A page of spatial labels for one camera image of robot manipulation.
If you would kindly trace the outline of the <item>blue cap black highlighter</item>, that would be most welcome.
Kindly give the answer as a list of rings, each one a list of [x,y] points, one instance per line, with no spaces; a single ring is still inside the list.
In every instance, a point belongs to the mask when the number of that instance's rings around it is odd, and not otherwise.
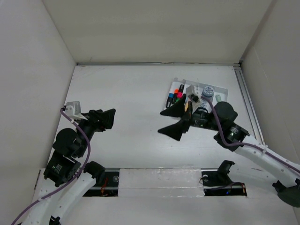
[[[166,105],[165,105],[166,108],[169,108],[173,104],[173,96],[174,96],[173,93],[169,93],[167,101],[166,101]]]

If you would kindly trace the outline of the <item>pink cap black highlighter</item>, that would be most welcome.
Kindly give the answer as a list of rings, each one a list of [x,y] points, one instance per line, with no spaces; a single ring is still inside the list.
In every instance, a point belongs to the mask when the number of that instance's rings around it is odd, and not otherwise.
[[[178,89],[178,92],[177,92],[177,98],[178,99],[182,98],[183,91],[184,91],[184,84],[181,84],[179,89]]]

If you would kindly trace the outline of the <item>orange cap black highlighter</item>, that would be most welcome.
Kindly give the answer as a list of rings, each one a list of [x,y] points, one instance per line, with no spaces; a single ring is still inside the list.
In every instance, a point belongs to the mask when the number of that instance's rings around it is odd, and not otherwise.
[[[178,94],[178,89],[175,89],[174,93],[173,93],[173,98],[177,99],[177,94]]]

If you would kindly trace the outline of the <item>green correction tape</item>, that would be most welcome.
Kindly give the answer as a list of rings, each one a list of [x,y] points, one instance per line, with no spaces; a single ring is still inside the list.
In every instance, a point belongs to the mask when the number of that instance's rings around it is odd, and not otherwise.
[[[219,102],[222,101],[222,98],[221,98],[220,95],[216,95],[216,96],[215,96],[215,99],[216,99],[216,102],[217,102],[217,103],[219,103]]]

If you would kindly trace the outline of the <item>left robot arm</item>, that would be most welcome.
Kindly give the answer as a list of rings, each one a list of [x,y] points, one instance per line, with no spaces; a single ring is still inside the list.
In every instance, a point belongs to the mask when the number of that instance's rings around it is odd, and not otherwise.
[[[116,110],[81,113],[66,105],[60,113],[75,129],[64,128],[56,135],[37,199],[14,219],[14,225],[24,214],[23,225],[61,225],[80,198],[104,182],[105,168],[89,160],[90,141],[96,132],[112,129]]]

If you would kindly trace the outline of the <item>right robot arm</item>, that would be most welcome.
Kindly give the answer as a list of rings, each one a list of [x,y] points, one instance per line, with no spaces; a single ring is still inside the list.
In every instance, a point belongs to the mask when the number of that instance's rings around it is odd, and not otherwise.
[[[208,187],[211,196],[231,194],[231,188],[245,189],[250,182],[270,191],[284,203],[300,206],[300,166],[260,144],[246,129],[234,121],[238,114],[228,102],[214,105],[205,96],[191,95],[186,101],[183,95],[175,104],[164,109],[160,115],[179,118],[179,121],[158,130],[176,141],[180,141],[191,126],[214,130],[214,140],[224,149],[243,156],[260,167],[258,171],[243,169],[230,160],[225,160],[214,172],[203,172],[200,182]]]

